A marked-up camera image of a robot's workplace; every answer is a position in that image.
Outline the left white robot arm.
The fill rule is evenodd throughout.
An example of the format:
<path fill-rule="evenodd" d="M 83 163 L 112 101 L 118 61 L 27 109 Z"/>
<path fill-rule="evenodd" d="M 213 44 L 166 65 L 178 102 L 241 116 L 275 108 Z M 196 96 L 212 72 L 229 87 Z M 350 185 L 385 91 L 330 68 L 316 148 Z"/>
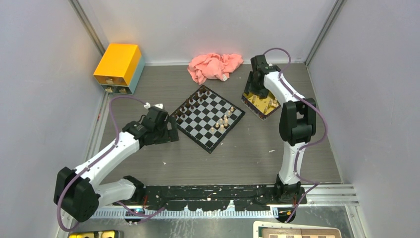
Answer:
<path fill-rule="evenodd" d="M 74 169 L 57 174 L 53 201 L 78 222 L 84 222 L 100 207 L 127 201 L 140 204 L 146 195 L 142 182 L 133 176 L 103 184 L 121 162 L 144 146 L 179 140 L 176 118 L 159 105 L 148 109 L 139 121 L 131 121 L 101 152 Z"/>

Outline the gold tin tray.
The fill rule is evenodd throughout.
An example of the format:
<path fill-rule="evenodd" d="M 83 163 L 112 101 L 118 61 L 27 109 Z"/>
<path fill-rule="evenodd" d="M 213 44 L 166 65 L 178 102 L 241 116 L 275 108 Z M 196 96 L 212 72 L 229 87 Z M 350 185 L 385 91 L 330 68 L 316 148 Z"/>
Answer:
<path fill-rule="evenodd" d="M 242 102 L 261 120 L 266 120 L 281 108 L 279 101 L 269 92 L 266 98 L 261 98 L 253 93 L 243 93 Z"/>

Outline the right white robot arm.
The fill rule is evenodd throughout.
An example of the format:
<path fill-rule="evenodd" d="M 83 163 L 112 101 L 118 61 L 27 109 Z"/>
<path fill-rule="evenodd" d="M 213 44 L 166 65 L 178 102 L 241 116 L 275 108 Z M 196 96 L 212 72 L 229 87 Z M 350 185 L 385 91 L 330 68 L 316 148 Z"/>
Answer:
<path fill-rule="evenodd" d="M 298 174 L 304 146 L 316 133 L 316 102 L 298 93 L 281 69 L 266 61 L 265 55 L 252 57 L 251 66 L 242 102 L 261 120 L 281 109 L 278 130 L 284 152 L 272 198 L 286 204 L 303 193 Z"/>

